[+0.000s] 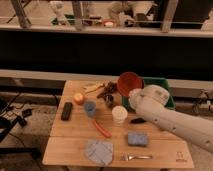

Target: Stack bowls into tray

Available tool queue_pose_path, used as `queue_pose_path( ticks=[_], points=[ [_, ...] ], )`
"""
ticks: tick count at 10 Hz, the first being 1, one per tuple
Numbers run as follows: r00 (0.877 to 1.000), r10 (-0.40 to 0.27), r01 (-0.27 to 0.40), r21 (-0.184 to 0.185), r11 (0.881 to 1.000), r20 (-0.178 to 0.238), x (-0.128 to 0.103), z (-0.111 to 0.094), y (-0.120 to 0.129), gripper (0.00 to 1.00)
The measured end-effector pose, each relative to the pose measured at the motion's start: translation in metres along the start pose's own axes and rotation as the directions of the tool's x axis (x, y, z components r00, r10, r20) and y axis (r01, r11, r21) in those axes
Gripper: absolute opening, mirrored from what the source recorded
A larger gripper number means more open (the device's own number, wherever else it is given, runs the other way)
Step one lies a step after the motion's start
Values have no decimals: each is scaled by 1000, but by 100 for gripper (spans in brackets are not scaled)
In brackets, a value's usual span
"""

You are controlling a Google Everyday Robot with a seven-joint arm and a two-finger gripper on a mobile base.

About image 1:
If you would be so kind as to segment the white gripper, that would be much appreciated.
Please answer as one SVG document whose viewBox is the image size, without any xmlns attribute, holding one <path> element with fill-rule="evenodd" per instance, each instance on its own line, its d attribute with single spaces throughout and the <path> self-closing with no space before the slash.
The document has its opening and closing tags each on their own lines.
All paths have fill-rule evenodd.
<svg viewBox="0 0 213 171">
<path fill-rule="evenodd" d="M 168 90 L 158 85 L 148 85 L 143 89 L 133 89 L 129 92 L 130 106 L 135 109 L 138 104 L 138 100 L 143 97 L 149 97 L 165 106 L 170 98 L 170 93 Z"/>
</svg>

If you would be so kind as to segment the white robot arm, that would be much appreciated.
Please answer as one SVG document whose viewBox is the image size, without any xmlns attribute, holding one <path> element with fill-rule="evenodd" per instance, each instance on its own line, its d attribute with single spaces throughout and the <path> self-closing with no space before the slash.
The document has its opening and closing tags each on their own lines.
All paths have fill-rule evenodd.
<svg viewBox="0 0 213 171">
<path fill-rule="evenodd" d="M 170 93 L 158 85 L 129 92 L 129 103 L 146 121 L 213 153 L 213 121 L 165 107 Z"/>
</svg>

